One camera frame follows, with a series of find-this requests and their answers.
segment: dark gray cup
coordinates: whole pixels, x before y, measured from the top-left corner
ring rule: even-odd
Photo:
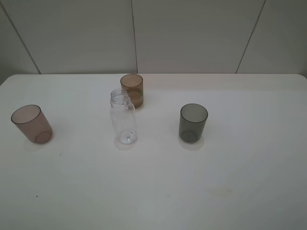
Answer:
[[[179,136],[187,143],[201,138],[208,111],[199,104],[186,104],[180,110]]]

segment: white table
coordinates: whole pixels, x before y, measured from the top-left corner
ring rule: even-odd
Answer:
[[[123,74],[15,75],[0,86],[2,230],[307,229],[307,80],[295,74],[142,74],[139,139],[114,143]],[[203,139],[179,111],[205,106]],[[54,129],[30,143],[10,121],[41,106]]]

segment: translucent cup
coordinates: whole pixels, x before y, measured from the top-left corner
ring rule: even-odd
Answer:
[[[187,143],[201,138],[208,111],[200,104],[186,104],[180,110],[179,136]]]
[[[144,101],[143,78],[138,74],[127,74],[120,79],[120,84],[127,90],[134,107],[139,108]]]
[[[52,138],[52,128],[37,105],[30,104],[17,109],[11,121],[33,143],[44,144]]]

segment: white wall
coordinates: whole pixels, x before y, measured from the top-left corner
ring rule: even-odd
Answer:
[[[307,73],[307,0],[267,0],[239,73]]]
[[[132,0],[141,73],[235,73],[264,0]]]
[[[17,73],[38,73],[38,70],[0,4],[0,84]]]
[[[130,0],[1,0],[41,73],[136,72]]]
[[[39,71],[307,73],[306,0],[0,2],[13,23],[0,9],[0,83]]]

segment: clear plastic bottle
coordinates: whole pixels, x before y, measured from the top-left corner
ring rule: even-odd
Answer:
[[[129,145],[138,139],[135,121],[135,108],[128,93],[117,89],[111,93],[110,116],[117,139],[120,143]]]

